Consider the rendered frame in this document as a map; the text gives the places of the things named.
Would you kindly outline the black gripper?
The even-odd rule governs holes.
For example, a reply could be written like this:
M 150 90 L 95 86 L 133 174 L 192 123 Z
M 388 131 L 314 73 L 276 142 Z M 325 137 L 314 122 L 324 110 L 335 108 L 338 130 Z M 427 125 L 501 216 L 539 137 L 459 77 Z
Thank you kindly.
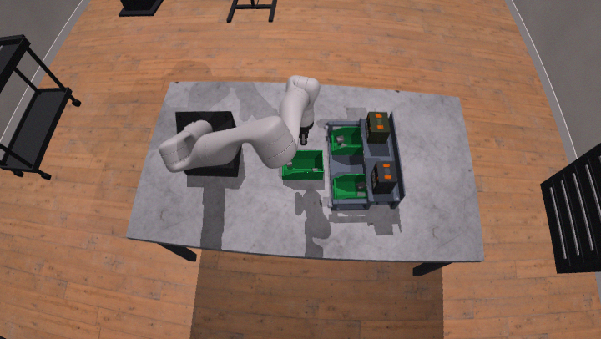
M 307 127 L 300 127 L 300 145 L 307 145 L 307 138 L 308 138 L 308 134 L 309 134 L 309 130 L 313 127 L 314 125 L 314 121 L 310 126 Z

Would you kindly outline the green bin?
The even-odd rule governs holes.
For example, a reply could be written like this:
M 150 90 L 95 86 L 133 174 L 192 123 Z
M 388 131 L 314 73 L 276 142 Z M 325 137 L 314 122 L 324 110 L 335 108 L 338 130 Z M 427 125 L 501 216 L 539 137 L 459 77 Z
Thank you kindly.
M 347 146 L 341 147 L 342 143 L 336 142 L 336 136 L 341 135 L 345 140 L 342 143 Z M 331 152 L 332 155 L 363 155 L 361 127 L 341 127 L 333 130 L 331 133 Z
M 367 196 L 357 196 L 358 192 L 366 193 L 366 187 L 358 190 L 356 184 L 364 181 L 366 185 L 366 174 L 345 174 L 335 177 L 333 181 L 333 198 L 336 199 L 359 199 Z
M 282 166 L 284 180 L 323 180 L 323 150 L 297 150 L 291 161 L 291 167 Z

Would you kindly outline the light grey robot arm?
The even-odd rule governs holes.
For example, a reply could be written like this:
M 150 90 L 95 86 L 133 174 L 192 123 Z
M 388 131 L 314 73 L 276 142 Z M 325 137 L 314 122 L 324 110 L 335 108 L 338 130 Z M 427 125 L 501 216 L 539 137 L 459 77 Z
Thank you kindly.
M 301 127 L 310 126 L 314 121 L 314 102 L 321 86 L 315 78 L 294 75 L 288 78 L 286 88 L 279 116 L 214 133 L 207 121 L 199 120 L 184 127 L 177 137 L 164 141 L 159 146 L 159 153 L 168 171 L 175 173 L 228 164 L 238 154 L 242 143 L 251 144 L 268 168 L 288 164 L 295 157 Z

